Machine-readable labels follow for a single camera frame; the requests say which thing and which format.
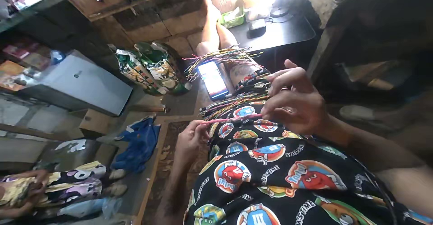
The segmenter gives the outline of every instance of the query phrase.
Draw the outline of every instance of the finger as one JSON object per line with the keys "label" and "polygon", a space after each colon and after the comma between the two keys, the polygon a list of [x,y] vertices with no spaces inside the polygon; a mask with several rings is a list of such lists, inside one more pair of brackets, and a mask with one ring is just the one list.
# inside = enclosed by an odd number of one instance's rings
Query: finger
{"label": "finger", "polygon": [[267,115],[273,112],[276,108],[280,107],[292,107],[292,108],[302,108],[309,104],[311,94],[302,94],[297,92],[292,92],[289,90],[283,90],[273,97],[269,98],[261,110],[262,115]]}
{"label": "finger", "polygon": [[202,122],[205,122],[204,120],[194,120],[194,121],[191,121],[189,124],[188,124],[188,126],[185,128],[185,131],[194,131],[195,130],[195,128],[197,128],[197,126],[200,124],[200,123],[202,123]]}
{"label": "finger", "polygon": [[297,67],[297,65],[295,63],[293,63],[292,61],[290,61],[289,59],[286,59],[286,61],[284,61],[284,66],[286,68],[295,68],[295,67]]}
{"label": "finger", "polygon": [[206,139],[210,139],[209,137],[209,133],[207,131],[207,126],[200,124],[199,126],[197,126],[196,130],[195,130],[198,134],[200,134],[201,136],[203,136]]}
{"label": "finger", "polygon": [[198,140],[200,140],[203,137],[209,139],[209,134],[208,134],[208,132],[206,130],[207,130],[207,126],[206,125],[199,124],[197,126],[197,128],[195,129],[193,141],[198,141]]}
{"label": "finger", "polygon": [[[297,67],[297,65],[295,63],[293,63],[292,61],[290,61],[289,59],[286,59],[284,61],[284,66],[287,69]],[[283,70],[277,71],[277,72],[275,72],[273,74],[270,74],[270,75],[266,76],[266,79],[268,81],[272,82],[272,80],[274,80],[274,78],[276,78],[276,77],[280,76],[281,74],[287,72],[288,71],[287,69],[283,69]]]}
{"label": "finger", "polygon": [[296,90],[301,93],[314,92],[314,86],[306,75],[306,71],[301,67],[287,69],[285,73],[274,78],[269,88],[268,95],[276,95],[284,87],[295,86]]}
{"label": "finger", "polygon": [[275,78],[277,78],[278,76],[280,76],[281,74],[283,74],[283,73],[285,73],[285,72],[287,72],[287,71],[288,71],[288,69],[283,69],[283,70],[277,71],[277,72],[275,72],[275,73],[273,73],[273,74],[270,74],[270,75],[266,76],[265,78],[266,78],[269,82],[272,82]]}

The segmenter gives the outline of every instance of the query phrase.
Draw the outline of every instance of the wooden shelf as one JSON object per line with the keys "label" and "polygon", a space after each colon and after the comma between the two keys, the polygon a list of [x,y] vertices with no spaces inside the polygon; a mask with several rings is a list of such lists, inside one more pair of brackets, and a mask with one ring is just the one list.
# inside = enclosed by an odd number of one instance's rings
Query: wooden shelf
{"label": "wooden shelf", "polygon": [[143,3],[143,2],[146,2],[146,1],[150,1],[150,0],[134,0],[134,1],[132,1],[132,2],[131,2],[130,4],[128,4],[128,5],[121,6],[121,7],[119,7],[119,8],[113,9],[113,10],[111,10],[111,11],[101,12],[101,13],[96,13],[96,14],[89,15],[89,16],[88,16],[88,19],[90,20],[90,22],[93,22],[93,21],[96,21],[96,20],[99,20],[99,19],[102,19],[102,18],[108,17],[108,16],[110,16],[110,15],[113,15],[113,14],[115,14],[115,13],[122,12],[122,11],[127,10],[127,9],[131,9],[131,8],[133,8],[134,6],[136,6],[136,5],[138,5],[138,4],[141,4],[141,3]]}

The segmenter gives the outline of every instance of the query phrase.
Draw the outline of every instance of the smartphone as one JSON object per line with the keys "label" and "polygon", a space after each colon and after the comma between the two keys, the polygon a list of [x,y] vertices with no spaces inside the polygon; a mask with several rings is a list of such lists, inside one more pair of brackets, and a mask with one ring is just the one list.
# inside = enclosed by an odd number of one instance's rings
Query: smartphone
{"label": "smartphone", "polygon": [[227,90],[223,77],[221,77],[218,67],[214,61],[210,61],[198,66],[198,71],[200,72],[201,78],[206,85],[206,89],[211,100],[215,101],[229,94],[229,90]]}

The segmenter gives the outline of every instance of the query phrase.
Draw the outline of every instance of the person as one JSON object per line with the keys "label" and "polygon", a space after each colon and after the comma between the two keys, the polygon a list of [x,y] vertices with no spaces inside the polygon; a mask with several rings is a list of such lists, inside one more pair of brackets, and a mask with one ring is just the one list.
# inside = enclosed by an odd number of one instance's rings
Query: person
{"label": "person", "polygon": [[[42,169],[6,176],[0,179],[0,218],[18,218],[31,215],[35,208],[96,199],[103,193],[104,176],[120,179],[125,171],[107,172],[104,165],[94,161],[67,172],[49,173]],[[119,196],[126,190],[126,185],[114,183],[104,193]]]}
{"label": "person", "polygon": [[[237,45],[216,22],[211,1],[204,3],[198,54]],[[209,133],[205,121],[192,121],[178,135],[155,223],[432,224],[430,168],[394,142],[329,115],[305,70],[290,60],[284,65],[273,74],[252,63],[227,69],[236,99],[246,97],[240,88],[270,88],[267,100],[235,100],[243,103],[218,117],[262,116],[214,123]],[[184,204],[187,172],[209,140],[210,162]]]}

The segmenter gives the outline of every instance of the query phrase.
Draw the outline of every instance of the green basket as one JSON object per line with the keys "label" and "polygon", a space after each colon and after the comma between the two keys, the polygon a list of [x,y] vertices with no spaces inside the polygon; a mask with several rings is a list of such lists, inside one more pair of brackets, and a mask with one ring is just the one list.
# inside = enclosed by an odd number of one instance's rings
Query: green basket
{"label": "green basket", "polygon": [[225,21],[224,20],[224,16],[227,15],[227,14],[229,14],[229,13],[231,13],[231,12],[226,12],[226,13],[223,13],[221,15],[221,17],[219,18],[218,22],[222,26],[224,26],[225,28],[233,28],[235,26],[243,24],[243,18],[245,16],[245,13],[243,12],[243,7],[239,7],[239,9],[240,9],[240,11],[239,11],[240,15],[239,16],[235,17],[232,20]]}

